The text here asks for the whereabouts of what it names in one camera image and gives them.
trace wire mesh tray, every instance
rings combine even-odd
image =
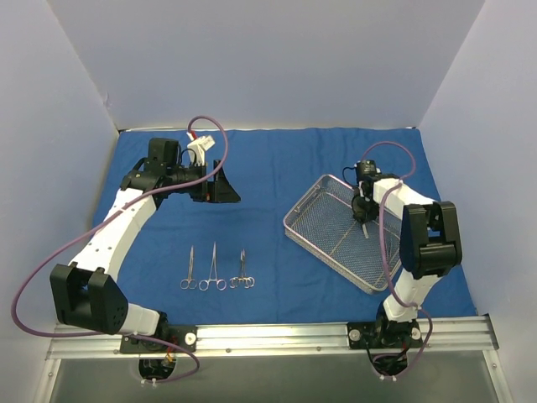
[[[284,218],[285,234],[354,285],[372,294],[388,286],[383,274],[378,220],[363,227],[352,217],[354,190],[323,175]],[[401,221],[386,211],[384,242],[393,278],[399,269]]]

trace white wall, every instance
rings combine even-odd
[[[49,0],[119,128],[417,125],[483,0]]]
[[[489,312],[515,401],[537,384],[537,2],[485,2],[421,124],[458,208],[473,300]]]
[[[3,2],[0,60],[0,400],[19,403],[32,401],[50,341],[12,324],[11,300],[40,260],[86,229],[117,132],[47,3]],[[20,309],[43,330],[55,323],[49,272]]]

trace robotic arm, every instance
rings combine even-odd
[[[399,178],[383,174],[373,160],[359,161],[355,170],[358,186],[352,211],[357,221],[365,223],[378,217],[380,202]],[[419,330],[415,306],[421,306],[433,285],[462,260],[453,203],[434,201],[403,184],[388,194],[384,208],[401,220],[399,256],[404,268],[394,289],[409,306],[401,306],[390,295],[379,307],[372,326],[377,348],[404,345],[410,337],[420,339],[420,332],[414,330]]]
[[[182,165],[179,142],[149,140],[149,151],[123,178],[107,218],[147,191],[194,181],[206,175],[205,152],[214,144],[211,136],[194,139],[188,147],[189,166]],[[194,202],[239,202],[223,170],[214,181],[174,191],[188,193]],[[171,192],[138,201],[105,226],[68,264],[57,264],[50,284],[58,320],[107,334],[135,333],[166,339],[166,315],[128,303],[116,281],[123,259],[138,232]]]

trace white cable connector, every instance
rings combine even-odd
[[[186,132],[188,136],[193,139],[193,136],[191,133]],[[215,145],[215,140],[212,138],[212,136],[200,136],[197,139],[193,139],[188,144],[188,156],[190,157],[190,162],[196,163],[197,165],[204,165],[205,164],[205,153],[207,150]]]

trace surgical scissors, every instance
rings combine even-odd
[[[212,262],[211,262],[211,273],[209,273],[209,278],[207,280],[200,281],[199,289],[202,291],[207,291],[210,283],[216,283],[216,289],[219,291],[224,291],[226,289],[227,283],[223,279],[218,279],[218,272],[216,271],[216,242],[212,247]]]
[[[196,280],[192,278],[193,271],[194,271],[194,246],[190,248],[190,262],[188,263],[188,277],[184,280],[181,280],[180,285],[181,285],[182,290],[194,290],[197,287]]]
[[[244,288],[252,288],[255,285],[255,279],[253,277],[246,276],[246,251],[241,251],[241,268],[238,271],[238,277],[232,277],[229,280],[229,286],[237,288],[244,283]]]

